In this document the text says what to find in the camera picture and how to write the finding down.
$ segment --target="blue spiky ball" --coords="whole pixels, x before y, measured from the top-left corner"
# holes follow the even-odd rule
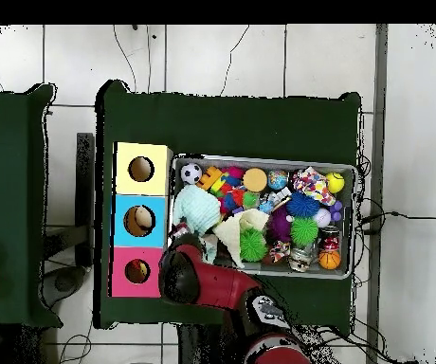
[[[296,191],[291,195],[291,200],[285,204],[289,215],[299,218],[311,218],[319,211],[320,202],[308,197],[303,192]]]

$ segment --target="yellow box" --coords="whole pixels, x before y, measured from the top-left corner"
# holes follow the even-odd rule
[[[117,194],[169,194],[173,152],[167,146],[114,142],[114,157],[117,158]]]

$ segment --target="yellow ball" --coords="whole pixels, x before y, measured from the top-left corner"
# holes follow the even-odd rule
[[[344,178],[339,173],[327,173],[326,178],[328,179],[328,190],[332,194],[336,194],[343,190]]]

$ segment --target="green table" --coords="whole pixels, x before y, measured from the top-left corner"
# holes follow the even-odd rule
[[[179,153],[356,164],[360,97],[339,100],[192,97],[131,94],[109,81],[97,95],[96,283],[94,323],[220,323],[211,308],[170,305],[161,299],[106,294],[114,141],[165,144]],[[261,277],[270,296],[295,324],[335,325],[349,333],[351,277],[342,280]]]
[[[45,213],[42,117],[53,86],[0,93],[0,323],[61,326],[40,302]]]

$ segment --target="shape sorter box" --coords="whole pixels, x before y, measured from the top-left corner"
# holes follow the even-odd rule
[[[134,236],[125,227],[124,219],[129,209],[144,207],[153,216],[152,229],[145,236]],[[168,234],[168,199],[143,195],[116,194],[113,245],[132,247],[158,247],[166,244]]]
[[[112,265],[113,298],[160,298],[158,276],[162,248],[153,247],[114,247]],[[133,260],[141,260],[149,270],[148,278],[142,283],[133,283],[125,275],[126,265]]]
[[[173,152],[165,145],[114,142],[117,157],[117,194],[156,195],[169,194],[169,174]],[[137,181],[132,176],[131,164],[144,158],[150,165],[150,176]]]

